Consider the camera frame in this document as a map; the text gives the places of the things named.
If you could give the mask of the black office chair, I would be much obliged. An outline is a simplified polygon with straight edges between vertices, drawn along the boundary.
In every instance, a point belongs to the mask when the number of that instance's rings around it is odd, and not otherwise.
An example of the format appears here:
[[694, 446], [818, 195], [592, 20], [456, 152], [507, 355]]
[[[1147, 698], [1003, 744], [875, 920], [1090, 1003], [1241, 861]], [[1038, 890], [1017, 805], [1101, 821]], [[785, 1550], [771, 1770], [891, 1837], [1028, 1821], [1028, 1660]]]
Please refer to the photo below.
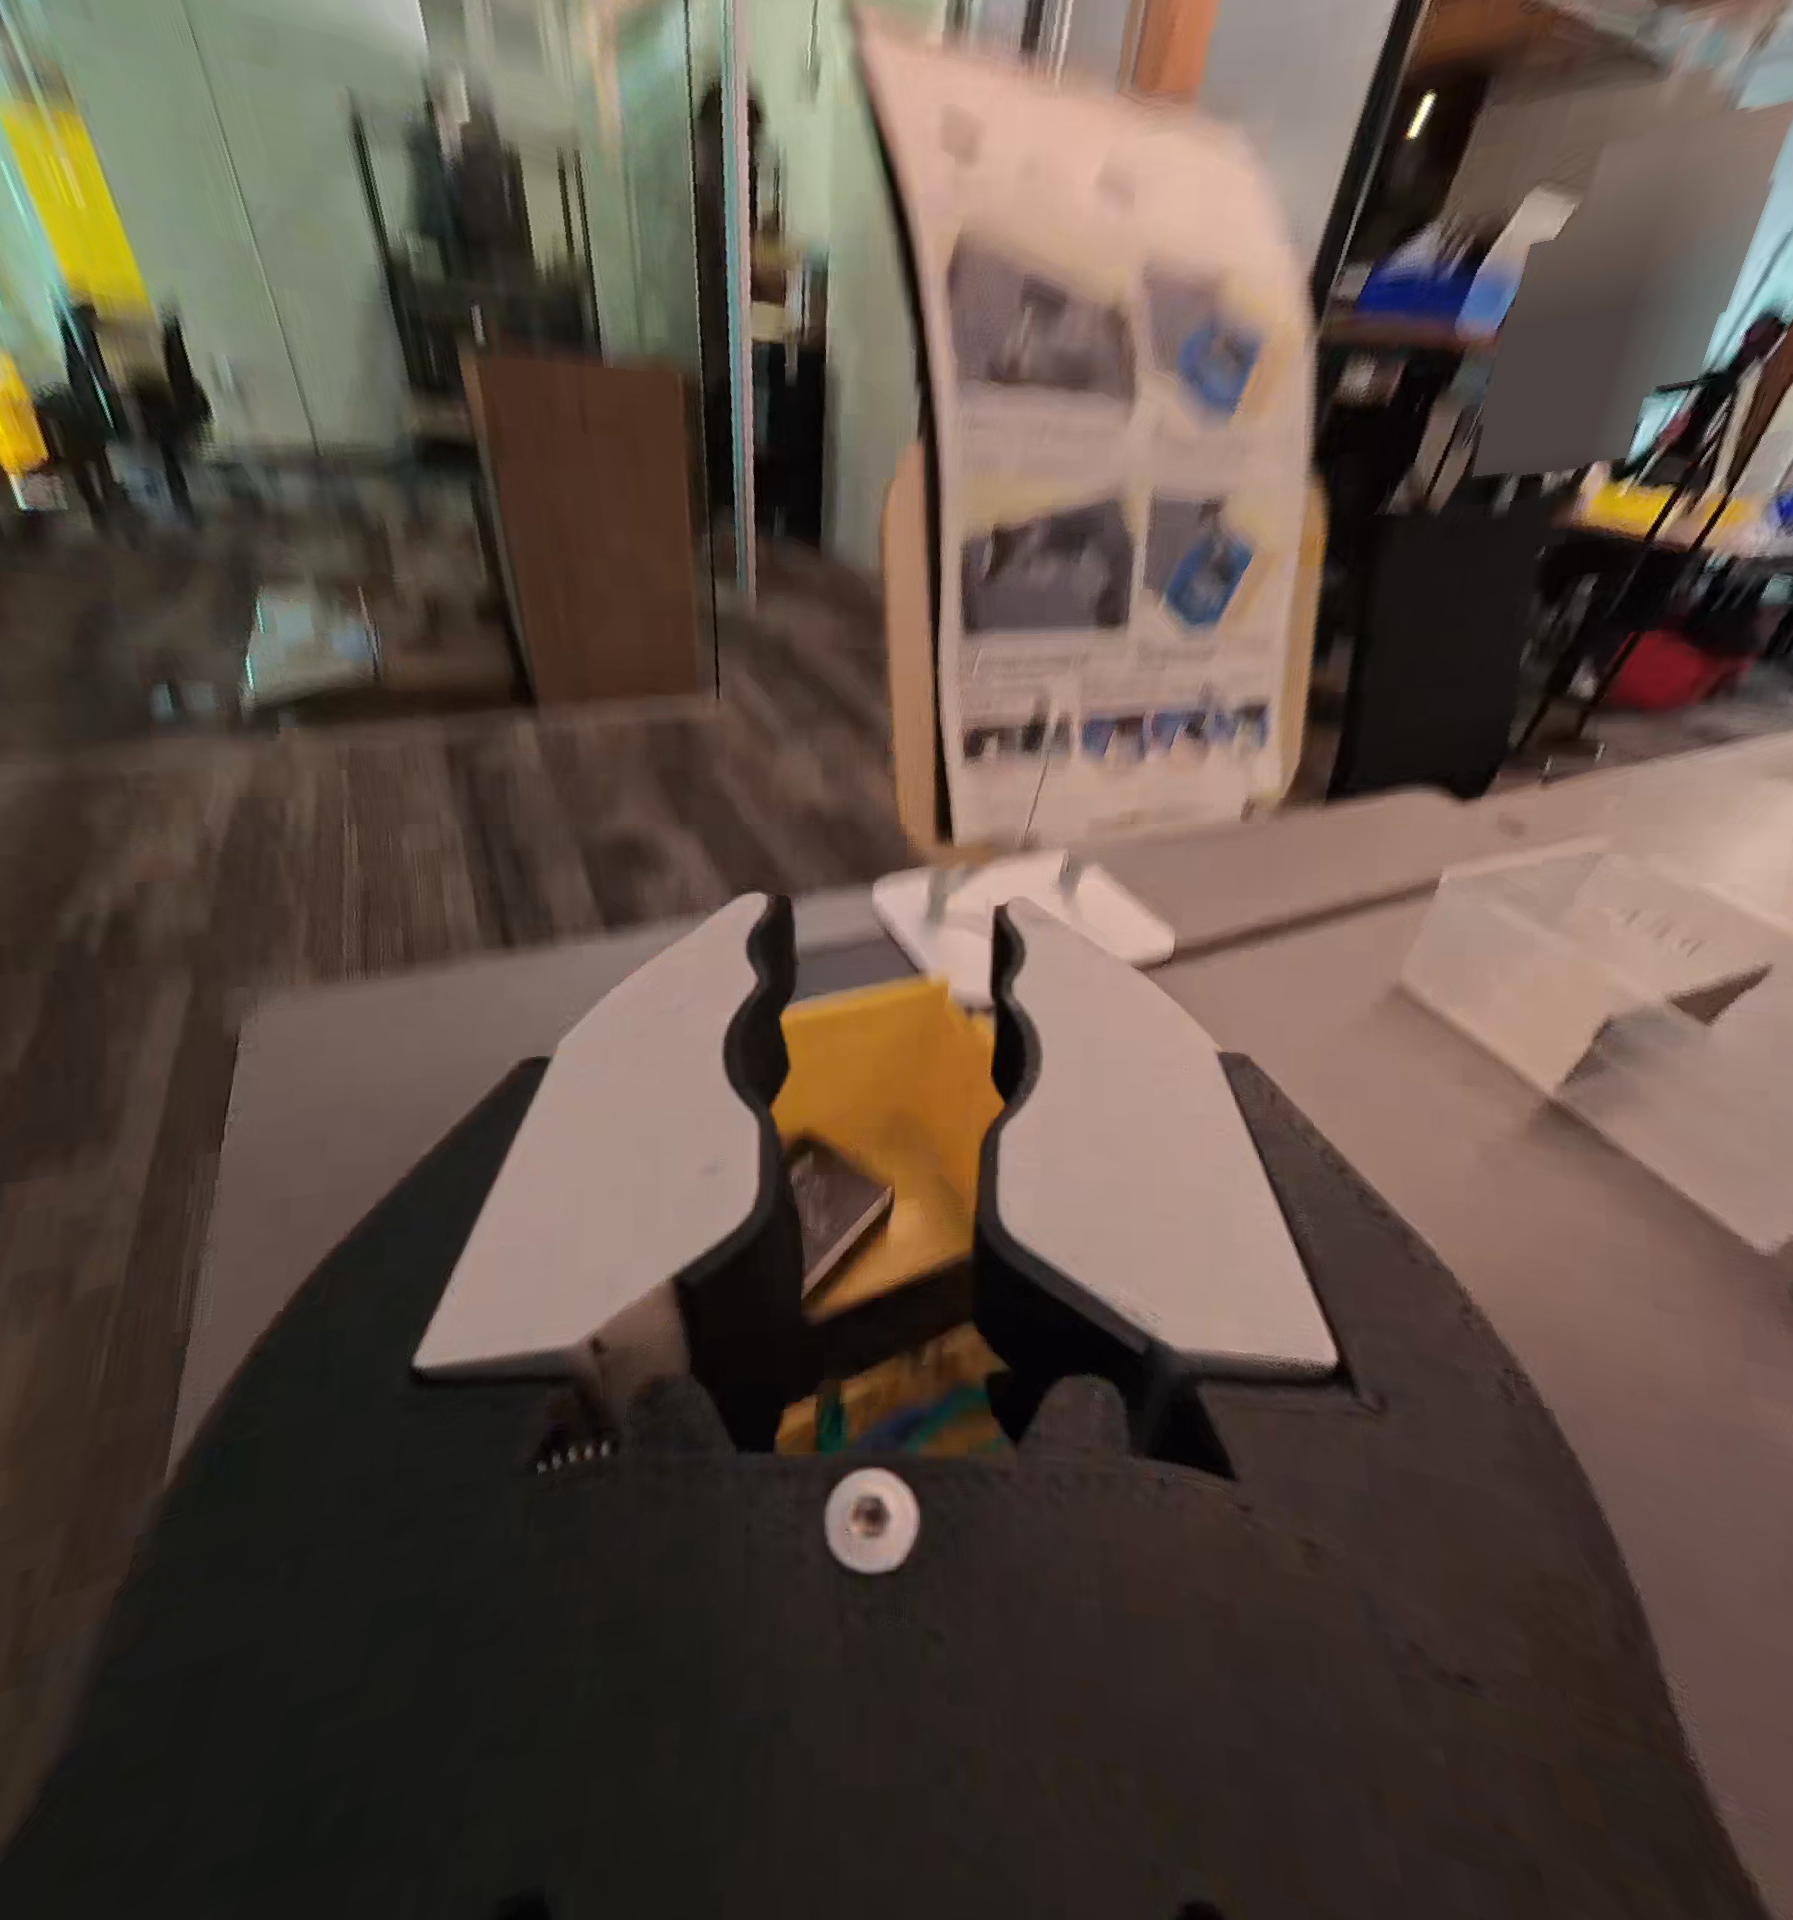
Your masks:
[[1556, 510], [1388, 514], [1340, 713], [1328, 801], [1428, 789], [1485, 795], [1509, 755], [1539, 557]]

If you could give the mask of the yellow plastic bin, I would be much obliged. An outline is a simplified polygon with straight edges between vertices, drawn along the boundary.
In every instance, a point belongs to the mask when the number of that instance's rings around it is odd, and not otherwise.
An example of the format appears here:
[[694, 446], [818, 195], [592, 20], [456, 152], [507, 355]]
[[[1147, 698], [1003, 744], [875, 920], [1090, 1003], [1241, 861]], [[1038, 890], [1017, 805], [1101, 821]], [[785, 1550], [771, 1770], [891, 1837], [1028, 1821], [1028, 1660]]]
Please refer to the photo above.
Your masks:
[[[803, 1000], [785, 1012], [782, 1037], [787, 1083], [772, 1106], [782, 1147], [829, 1140], [895, 1190], [882, 1235], [803, 1304], [806, 1327], [971, 1258], [979, 1154], [1003, 1103], [989, 1020], [934, 980]], [[873, 1456], [1000, 1457], [1008, 1442], [988, 1391], [1000, 1370], [975, 1320], [852, 1378], [815, 1378], [801, 1345], [776, 1450], [852, 1466]]]

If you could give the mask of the dark bin divider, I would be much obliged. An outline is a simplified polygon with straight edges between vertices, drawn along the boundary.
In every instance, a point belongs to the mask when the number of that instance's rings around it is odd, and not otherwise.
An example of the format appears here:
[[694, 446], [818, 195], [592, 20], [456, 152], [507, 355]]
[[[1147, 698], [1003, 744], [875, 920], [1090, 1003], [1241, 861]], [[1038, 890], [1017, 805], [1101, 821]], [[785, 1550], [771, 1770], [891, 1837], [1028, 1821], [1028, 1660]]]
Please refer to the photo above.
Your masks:
[[971, 1320], [975, 1265], [964, 1256], [803, 1327], [815, 1378], [852, 1378], [947, 1337]]

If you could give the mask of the blue plastic bin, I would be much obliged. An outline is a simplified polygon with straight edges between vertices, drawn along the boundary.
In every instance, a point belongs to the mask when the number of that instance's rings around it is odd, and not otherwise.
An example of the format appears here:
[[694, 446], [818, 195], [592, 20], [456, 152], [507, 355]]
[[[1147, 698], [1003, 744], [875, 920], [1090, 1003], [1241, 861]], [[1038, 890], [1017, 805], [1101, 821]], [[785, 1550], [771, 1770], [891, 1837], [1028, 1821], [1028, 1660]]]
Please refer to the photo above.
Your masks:
[[1419, 322], [1465, 340], [1492, 340], [1525, 272], [1528, 248], [1509, 239], [1509, 227], [1432, 220], [1372, 267], [1351, 309], [1369, 319]]

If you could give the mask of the white poster stand base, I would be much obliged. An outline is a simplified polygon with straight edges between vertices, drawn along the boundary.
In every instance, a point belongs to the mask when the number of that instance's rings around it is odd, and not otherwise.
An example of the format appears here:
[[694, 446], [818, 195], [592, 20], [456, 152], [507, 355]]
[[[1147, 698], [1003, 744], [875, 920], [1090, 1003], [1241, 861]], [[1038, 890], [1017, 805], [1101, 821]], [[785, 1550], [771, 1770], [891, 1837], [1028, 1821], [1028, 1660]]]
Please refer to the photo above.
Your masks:
[[964, 1012], [989, 1010], [994, 910], [1028, 901], [1135, 969], [1173, 957], [1173, 928], [1111, 873], [1071, 853], [1028, 853], [971, 868], [879, 878], [873, 910], [910, 966], [941, 983]]

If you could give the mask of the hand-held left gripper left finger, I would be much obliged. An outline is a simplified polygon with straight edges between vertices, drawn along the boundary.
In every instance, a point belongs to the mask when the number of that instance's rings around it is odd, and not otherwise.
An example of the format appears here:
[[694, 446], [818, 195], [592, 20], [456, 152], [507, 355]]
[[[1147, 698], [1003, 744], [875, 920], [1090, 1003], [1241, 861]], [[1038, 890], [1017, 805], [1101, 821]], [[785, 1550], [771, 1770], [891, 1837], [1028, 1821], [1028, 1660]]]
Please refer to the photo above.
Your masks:
[[424, 1380], [709, 1378], [689, 1310], [746, 1265], [782, 1194], [791, 901], [746, 893], [558, 1042], [416, 1343]]

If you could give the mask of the printed instruction poster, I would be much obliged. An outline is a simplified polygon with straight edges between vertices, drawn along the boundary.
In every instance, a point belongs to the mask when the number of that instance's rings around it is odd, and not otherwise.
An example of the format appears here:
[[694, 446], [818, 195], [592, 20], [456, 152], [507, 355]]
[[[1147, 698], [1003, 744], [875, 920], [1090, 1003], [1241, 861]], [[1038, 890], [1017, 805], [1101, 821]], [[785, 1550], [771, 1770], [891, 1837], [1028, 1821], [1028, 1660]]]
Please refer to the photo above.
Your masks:
[[1189, 106], [855, 20], [909, 247], [957, 847], [1289, 792], [1314, 625], [1314, 322], [1268, 172]]

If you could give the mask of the clear plastic bin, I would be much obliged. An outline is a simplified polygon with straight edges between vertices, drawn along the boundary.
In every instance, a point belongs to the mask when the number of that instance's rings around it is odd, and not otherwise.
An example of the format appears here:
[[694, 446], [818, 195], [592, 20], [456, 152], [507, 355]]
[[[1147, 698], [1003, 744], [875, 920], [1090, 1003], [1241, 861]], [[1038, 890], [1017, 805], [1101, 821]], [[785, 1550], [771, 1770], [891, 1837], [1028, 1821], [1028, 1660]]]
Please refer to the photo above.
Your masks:
[[1793, 1249], [1793, 927], [1585, 842], [1445, 870], [1399, 983], [1746, 1249]]

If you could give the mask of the brown wooden cabinet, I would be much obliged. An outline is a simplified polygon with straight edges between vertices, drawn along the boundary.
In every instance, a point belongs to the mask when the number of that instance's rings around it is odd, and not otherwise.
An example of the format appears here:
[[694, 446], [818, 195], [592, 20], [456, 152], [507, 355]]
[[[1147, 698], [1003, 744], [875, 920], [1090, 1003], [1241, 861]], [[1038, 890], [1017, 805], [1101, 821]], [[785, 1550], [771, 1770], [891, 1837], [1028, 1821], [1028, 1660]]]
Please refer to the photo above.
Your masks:
[[540, 348], [465, 351], [464, 381], [535, 703], [704, 694], [691, 381]]

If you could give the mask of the black network switch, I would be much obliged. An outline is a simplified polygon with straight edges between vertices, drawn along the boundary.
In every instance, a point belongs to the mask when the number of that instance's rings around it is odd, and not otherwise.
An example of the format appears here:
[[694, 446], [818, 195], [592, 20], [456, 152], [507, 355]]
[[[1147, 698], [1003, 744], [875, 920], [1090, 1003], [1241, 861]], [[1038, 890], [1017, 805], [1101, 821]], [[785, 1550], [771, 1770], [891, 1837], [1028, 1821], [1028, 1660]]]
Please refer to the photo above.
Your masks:
[[813, 1135], [787, 1144], [785, 1170], [803, 1246], [803, 1304], [813, 1304], [882, 1235], [895, 1190]]

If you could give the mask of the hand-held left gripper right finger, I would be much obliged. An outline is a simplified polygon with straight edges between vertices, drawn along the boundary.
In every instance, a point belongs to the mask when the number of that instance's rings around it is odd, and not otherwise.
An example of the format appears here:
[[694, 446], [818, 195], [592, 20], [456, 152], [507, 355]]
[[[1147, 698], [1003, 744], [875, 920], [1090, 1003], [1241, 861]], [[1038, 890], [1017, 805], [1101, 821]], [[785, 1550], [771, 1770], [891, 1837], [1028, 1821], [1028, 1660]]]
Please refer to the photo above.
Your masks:
[[1127, 1355], [1326, 1380], [1335, 1333], [1216, 1039], [1030, 901], [994, 910], [979, 1253]]

